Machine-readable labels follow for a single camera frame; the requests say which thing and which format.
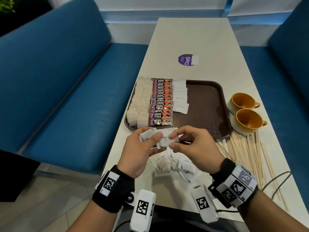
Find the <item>hand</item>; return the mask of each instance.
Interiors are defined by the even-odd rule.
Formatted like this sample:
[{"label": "hand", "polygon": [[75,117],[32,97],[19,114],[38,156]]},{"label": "hand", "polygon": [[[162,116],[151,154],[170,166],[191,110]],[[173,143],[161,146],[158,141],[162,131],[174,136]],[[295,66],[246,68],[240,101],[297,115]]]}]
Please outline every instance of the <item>hand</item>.
[{"label": "hand", "polygon": [[170,148],[174,153],[185,154],[200,170],[214,174],[220,171],[225,157],[221,154],[217,144],[206,129],[183,126],[169,135],[169,139],[183,134],[180,141],[191,142],[190,145],[171,143]]},{"label": "hand", "polygon": [[148,129],[151,129],[151,127],[139,128],[127,137],[120,160],[117,164],[120,171],[134,179],[143,173],[150,156],[166,150],[166,147],[160,149],[152,148],[163,137],[161,132],[154,134],[145,142],[139,140],[139,135]]}]

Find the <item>ceramic mug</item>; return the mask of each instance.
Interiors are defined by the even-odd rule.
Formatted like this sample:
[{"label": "ceramic mug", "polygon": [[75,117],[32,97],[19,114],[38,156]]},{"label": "ceramic mug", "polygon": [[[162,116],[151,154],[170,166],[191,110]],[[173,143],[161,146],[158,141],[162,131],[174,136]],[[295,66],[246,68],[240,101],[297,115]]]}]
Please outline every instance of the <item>ceramic mug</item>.
[{"label": "ceramic mug", "polygon": [[253,134],[266,124],[267,121],[251,109],[241,109],[231,118],[233,129],[244,136]]},{"label": "ceramic mug", "polygon": [[236,93],[234,94],[230,101],[227,103],[227,109],[232,113],[232,115],[235,115],[237,111],[240,109],[252,109],[252,108],[258,108],[261,104],[255,102],[253,97],[251,97],[248,94],[244,93]]}]

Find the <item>blue cushion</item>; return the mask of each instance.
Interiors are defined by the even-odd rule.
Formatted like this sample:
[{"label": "blue cushion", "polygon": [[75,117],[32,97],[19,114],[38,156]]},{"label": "blue cushion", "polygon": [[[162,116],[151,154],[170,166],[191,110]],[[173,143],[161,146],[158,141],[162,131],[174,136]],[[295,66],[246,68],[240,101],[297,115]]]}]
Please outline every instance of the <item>blue cushion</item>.
[{"label": "blue cushion", "polygon": [[0,149],[18,151],[110,38],[93,0],[73,0],[0,38]]},{"label": "blue cushion", "polygon": [[302,0],[268,45],[309,105],[309,0]]},{"label": "blue cushion", "polygon": [[111,44],[23,154],[74,171],[102,171],[147,47]]},{"label": "blue cushion", "polygon": [[309,209],[309,142],[304,139],[309,131],[309,109],[267,47],[243,46],[241,50],[305,206]]}]

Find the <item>brown tray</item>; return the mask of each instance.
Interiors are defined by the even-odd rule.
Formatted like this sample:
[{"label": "brown tray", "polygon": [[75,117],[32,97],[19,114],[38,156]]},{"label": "brown tray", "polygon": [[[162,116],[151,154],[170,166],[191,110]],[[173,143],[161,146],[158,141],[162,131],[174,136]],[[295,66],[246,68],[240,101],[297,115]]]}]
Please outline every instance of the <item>brown tray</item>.
[{"label": "brown tray", "polygon": [[[173,126],[155,126],[157,129],[190,125],[207,129],[214,139],[225,139],[231,135],[232,126],[221,85],[214,81],[187,80],[188,114],[173,112]],[[132,102],[135,88],[130,99]],[[125,125],[130,130],[127,116]]]}]

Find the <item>table surface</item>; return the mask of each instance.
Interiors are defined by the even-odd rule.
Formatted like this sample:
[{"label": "table surface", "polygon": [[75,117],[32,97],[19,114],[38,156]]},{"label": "table surface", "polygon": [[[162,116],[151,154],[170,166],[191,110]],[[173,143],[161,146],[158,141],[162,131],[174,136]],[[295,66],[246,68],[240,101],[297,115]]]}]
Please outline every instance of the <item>table surface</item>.
[{"label": "table surface", "polygon": [[[181,65],[178,57],[182,54],[198,55],[199,65]],[[275,175],[290,170],[228,19],[160,18],[138,76],[215,81],[222,86],[226,101],[237,92],[250,94],[261,103],[255,111],[268,122],[260,129],[260,138]],[[123,119],[104,171],[118,163],[126,137],[132,133]],[[202,173],[198,182],[209,186],[211,180],[209,174]],[[176,172],[156,178],[151,163],[147,163],[143,174],[135,180],[136,192],[140,189],[155,192],[157,205],[198,213],[191,196],[193,186],[194,183],[187,185]],[[309,227],[308,212],[292,177],[283,184],[281,192],[287,201],[288,213]],[[276,198],[274,201],[283,207]],[[218,209],[225,209],[217,199],[215,204]],[[243,221],[238,213],[219,213],[219,216]]]}]

